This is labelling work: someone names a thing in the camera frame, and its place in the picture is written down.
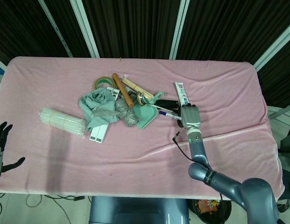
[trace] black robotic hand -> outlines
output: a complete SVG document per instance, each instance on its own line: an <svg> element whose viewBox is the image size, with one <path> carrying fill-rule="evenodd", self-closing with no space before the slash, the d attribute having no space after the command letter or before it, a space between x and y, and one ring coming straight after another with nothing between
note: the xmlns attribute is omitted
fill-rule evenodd
<svg viewBox="0 0 290 224"><path fill-rule="evenodd" d="M11 170L20 166L25 160L25 157L21 157L16 163L3 166L2 160L3 160L3 153L5 150L5 145L7 142L7 136L13 126L13 125L8 125L6 127L6 125L7 125L7 122L4 122L0 125L0 174L5 173L8 170Z"/></svg>

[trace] tape roll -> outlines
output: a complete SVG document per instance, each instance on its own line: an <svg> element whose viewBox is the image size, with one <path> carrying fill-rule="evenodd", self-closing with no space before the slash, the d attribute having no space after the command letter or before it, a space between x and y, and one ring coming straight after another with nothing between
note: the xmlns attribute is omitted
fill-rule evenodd
<svg viewBox="0 0 290 224"><path fill-rule="evenodd" d="M107 76L103 76L98 78L95 82L94 82L94 89L98 89L103 87L103 85L110 85L113 88L116 88L116 83L114 82L114 80L110 77Z"/></svg>

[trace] green cloth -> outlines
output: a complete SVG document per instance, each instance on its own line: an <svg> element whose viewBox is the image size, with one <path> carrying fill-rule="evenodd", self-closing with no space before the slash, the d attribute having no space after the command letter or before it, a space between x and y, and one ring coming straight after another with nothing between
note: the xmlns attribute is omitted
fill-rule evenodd
<svg viewBox="0 0 290 224"><path fill-rule="evenodd" d="M79 107L84 112L85 121L87 123L87 131L91 131L94 127L107 125L119 120L117 116L92 116L92 112L95 107L99 107L103 110L115 111L115 100L113 95L105 88L99 88L84 95L79 100Z"/></svg>

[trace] wooden rolling pin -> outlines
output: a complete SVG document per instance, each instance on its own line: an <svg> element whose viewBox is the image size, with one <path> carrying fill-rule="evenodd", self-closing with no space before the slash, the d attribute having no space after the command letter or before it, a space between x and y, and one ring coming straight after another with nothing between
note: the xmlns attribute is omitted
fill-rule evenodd
<svg viewBox="0 0 290 224"><path fill-rule="evenodd" d="M126 89L124 88L119 76L117 75L117 73L113 73L112 77L113 77L115 83L117 84L119 90L121 91L121 93L122 93L127 105L130 108L132 108L134 106L134 103L132 102L132 99L130 98L130 96L128 95Z"/></svg>

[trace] pink towel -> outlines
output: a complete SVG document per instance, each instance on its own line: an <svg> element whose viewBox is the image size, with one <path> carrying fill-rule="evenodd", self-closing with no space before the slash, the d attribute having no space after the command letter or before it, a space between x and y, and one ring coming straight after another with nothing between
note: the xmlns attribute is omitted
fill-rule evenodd
<svg viewBox="0 0 290 224"><path fill-rule="evenodd" d="M240 182L268 181L278 198L282 168L267 107L248 63L147 59L17 57L0 85L0 123L13 124L4 163L25 162L2 174L0 191L64 195L219 198L188 175L188 161L172 138L177 121L159 115L144 130L123 121L109 126L103 144L40 122L48 107L83 118L78 99L100 76L128 74L139 86L176 99L183 82L199 107L201 131L213 169ZM177 139L189 155L186 134Z"/></svg>

